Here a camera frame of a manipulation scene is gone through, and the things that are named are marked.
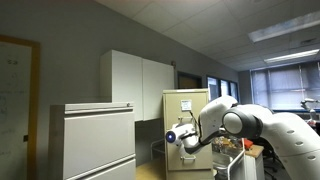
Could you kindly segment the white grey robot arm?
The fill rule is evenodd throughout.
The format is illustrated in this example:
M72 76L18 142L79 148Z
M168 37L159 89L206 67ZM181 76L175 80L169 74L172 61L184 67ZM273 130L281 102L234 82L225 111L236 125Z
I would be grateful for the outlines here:
M256 104L240 105L229 95L202 108L196 125L178 123L165 134L166 141L196 154L214 138L227 133L237 138L263 138L292 180L320 180L320 136L294 113Z

